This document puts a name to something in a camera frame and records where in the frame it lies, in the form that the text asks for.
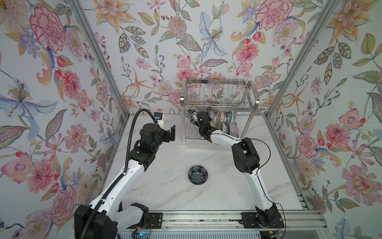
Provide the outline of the green geometric patterned bowl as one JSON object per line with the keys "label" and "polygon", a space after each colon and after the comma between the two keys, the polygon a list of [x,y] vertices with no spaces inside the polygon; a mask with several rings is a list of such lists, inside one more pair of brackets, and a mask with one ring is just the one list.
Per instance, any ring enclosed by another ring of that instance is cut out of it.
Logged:
{"label": "green geometric patterned bowl", "polygon": [[217,128],[219,130],[221,130],[223,133],[228,133],[228,130],[229,130],[229,126],[226,123],[223,123],[223,122],[219,122],[217,124]]}

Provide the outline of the blue floral ceramic bowl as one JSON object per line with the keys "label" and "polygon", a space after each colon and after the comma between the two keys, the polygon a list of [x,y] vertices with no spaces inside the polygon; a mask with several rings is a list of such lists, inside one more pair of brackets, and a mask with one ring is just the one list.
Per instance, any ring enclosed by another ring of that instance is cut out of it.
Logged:
{"label": "blue floral ceramic bowl", "polygon": [[236,112],[227,112],[226,113],[226,122],[228,123],[236,123]]}

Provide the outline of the plain lilac ceramic bowl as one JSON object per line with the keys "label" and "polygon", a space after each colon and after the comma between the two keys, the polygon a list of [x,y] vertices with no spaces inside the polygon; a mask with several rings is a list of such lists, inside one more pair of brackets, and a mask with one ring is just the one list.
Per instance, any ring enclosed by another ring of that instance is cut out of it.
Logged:
{"label": "plain lilac ceramic bowl", "polygon": [[238,137],[239,135],[239,129],[238,126],[234,123],[229,123],[229,135],[233,137]]}

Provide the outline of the dark blue patterned bowl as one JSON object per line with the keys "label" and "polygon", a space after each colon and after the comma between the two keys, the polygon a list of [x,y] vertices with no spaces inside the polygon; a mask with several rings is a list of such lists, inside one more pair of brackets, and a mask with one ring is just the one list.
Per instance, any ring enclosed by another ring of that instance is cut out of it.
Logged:
{"label": "dark blue patterned bowl", "polygon": [[195,165],[188,171],[188,179],[194,185],[202,185],[208,179],[208,172],[204,167]]}

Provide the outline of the blue-rimmed leaf bowl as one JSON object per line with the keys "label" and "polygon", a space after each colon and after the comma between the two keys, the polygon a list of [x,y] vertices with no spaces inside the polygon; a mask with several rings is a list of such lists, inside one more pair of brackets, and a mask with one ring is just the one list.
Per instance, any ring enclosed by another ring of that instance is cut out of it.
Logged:
{"label": "blue-rimmed leaf bowl", "polygon": [[198,125],[198,119],[197,119],[197,116],[195,114],[190,115],[189,121],[191,124]]}

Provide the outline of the purple striped bowl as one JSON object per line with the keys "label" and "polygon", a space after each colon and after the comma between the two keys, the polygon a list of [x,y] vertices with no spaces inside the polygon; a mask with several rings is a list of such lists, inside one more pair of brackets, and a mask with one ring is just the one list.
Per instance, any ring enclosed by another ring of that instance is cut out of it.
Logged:
{"label": "purple striped bowl", "polygon": [[215,121],[215,112],[214,111],[210,111],[210,117],[211,117],[211,123],[214,123],[214,121]]}

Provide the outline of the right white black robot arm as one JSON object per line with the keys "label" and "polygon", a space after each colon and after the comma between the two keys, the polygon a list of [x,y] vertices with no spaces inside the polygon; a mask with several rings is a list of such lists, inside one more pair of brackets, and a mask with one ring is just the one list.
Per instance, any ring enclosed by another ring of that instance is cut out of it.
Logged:
{"label": "right white black robot arm", "polygon": [[254,197],[256,214],[252,217],[253,223],[260,228],[284,228],[284,212],[279,212],[277,203],[269,196],[261,175],[260,156],[252,139],[237,138],[213,127],[209,112],[197,113],[199,134],[203,139],[223,146],[232,151],[233,162],[236,169],[246,177]]}

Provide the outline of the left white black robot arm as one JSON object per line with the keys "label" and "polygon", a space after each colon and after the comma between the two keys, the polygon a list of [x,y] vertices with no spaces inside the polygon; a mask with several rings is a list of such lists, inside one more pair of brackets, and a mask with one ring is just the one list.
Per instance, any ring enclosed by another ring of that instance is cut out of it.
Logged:
{"label": "left white black robot arm", "polygon": [[127,165],[119,175],[89,205],[80,205],[74,214],[75,238],[115,239],[122,231],[146,227],[148,207],[132,203],[123,208],[121,203],[134,182],[154,161],[160,145],[174,141],[176,127],[164,130],[159,124],[148,123],[140,131],[138,140],[127,155]]}

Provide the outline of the steel two-tier dish rack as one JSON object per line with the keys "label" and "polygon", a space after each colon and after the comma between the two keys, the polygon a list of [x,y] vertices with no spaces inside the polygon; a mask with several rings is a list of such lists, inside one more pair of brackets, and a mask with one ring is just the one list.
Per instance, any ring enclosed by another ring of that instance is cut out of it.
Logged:
{"label": "steel two-tier dish rack", "polygon": [[188,139],[199,140],[197,125],[191,124],[190,115],[198,112],[231,111],[236,118],[247,116],[246,122],[240,121],[239,137],[244,137],[260,105],[260,94],[254,81],[238,79],[187,79],[181,87],[180,106],[182,115],[182,143]]}

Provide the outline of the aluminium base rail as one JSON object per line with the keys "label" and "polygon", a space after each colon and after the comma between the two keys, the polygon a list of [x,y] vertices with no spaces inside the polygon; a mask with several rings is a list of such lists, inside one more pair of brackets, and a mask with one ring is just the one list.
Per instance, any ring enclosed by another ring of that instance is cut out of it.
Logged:
{"label": "aluminium base rail", "polygon": [[144,230],[153,231],[327,231],[323,216],[317,211],[280,210],[280,215],[260,226],[255,211],[151,211],[155,219],[149,220]]}

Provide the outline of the left aluminium frame post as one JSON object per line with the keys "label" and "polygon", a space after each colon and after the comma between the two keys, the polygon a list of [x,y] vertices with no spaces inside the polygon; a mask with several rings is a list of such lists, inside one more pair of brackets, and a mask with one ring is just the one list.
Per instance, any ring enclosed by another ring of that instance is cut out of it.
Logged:
{"label": "left aluminium frame post", "polygon": [[86,17],[85,11],[81,6],[80,1],[68,0],[68,2],[77,21],[79,22],[80,27],[82,27],[85,32],[84,35],[87,38],[92,51],[94,52],[94,57],[97,63],[99,64],[99,67],[101,68],[102,72],[104,73],[106,81],[109,83],[111,91],[114,94],[119,109],[121,110],[121,113],[124,115],[125,118],[128,119],[128,109],[125,106],[121,93],[119,92],[114,77],[112,75],[112,71],[107,64],[107,60],[103,56],[102,50],[98,44],[95,33],[91,28],[91,25]]}

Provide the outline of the aluminium frame post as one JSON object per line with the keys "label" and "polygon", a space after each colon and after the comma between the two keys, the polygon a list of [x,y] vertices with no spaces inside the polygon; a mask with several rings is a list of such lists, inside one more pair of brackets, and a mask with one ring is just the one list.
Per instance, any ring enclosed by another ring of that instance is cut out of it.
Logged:
{"label": "aluminium frame post", "polygon": [[310,36],[307,38],[305,44],[302,46],[300,52],[296,57],[295,63],[290,68],[290,71],[286,75],[286,78],[283,81],[283,84],[281,85],[278,93],[276,94],[271,106],[268,108],[267,113],[265,114],[266,119],[269,120],[273,113],[276,112],[276,109],[282,101],[287,89],[289,88],[289,85],[294,80],[296,74],[298,73],[300,67],[303,65],[303,62],[307,58],[309,52],[313,49],[320,33],[323,31],[326,22],[331,17],[337,5],[338,3],[336,3],[336,1],[327,1],[325,3],[320,15],[318,16],[317,21],[311,29]]}
{"label": "aluminium frame post", "polygon": [[103,56],[102,50],[98,44],[95,33],[91,28],[91,25],[86,17],[85,11],[81,6],[80,1],[68,0],[68,2],[77,21],[79,22],[80,27],[82,27],[85,32],[84,35],[87,38],[92,51],[94,52],[94,57],[97,63],[99,64],[99,67],[101,68],[102,72],[104,73],[106,81],[109,83],[111,91],[114,94],[119,109],[121,110],[121,113],[124,115],[125,118],[128,119],[128,109],[125,106],[121,93],[119,92],[114,77],[112,75],[112,71],[107,64],[107,60]]}

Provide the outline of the right aluminium frame post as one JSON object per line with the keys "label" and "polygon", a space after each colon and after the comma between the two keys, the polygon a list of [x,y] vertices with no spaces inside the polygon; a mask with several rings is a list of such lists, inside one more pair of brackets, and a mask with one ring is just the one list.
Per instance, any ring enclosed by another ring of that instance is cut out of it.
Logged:
{"label": "right aluminium frame post", "polygon": [[320,33],[323,31],[326,22],[331,17],[337,5],[338,3],[336,3],[336,1],[327,1],[325,3],[320,15],[318,16],[317,21],[311,29],[310,36],[307,38],[305,44],[302,46],[300,52],[296,57],[295,63],[290,68],[290,71],[286,75],[286,78],[283,81],[283,84],[281,85],[278,93],[276,94],[271,106],[268,108],[267,113],[265,114],[266,119],[269,120],[273,113],[276,112],[276,109],[282,101],[287,89],[289,88],[289,85],[294,80],[296,74],[298,73],[300,67],[303,65],[303,62],[307,58],[309,52],[313,49]]}

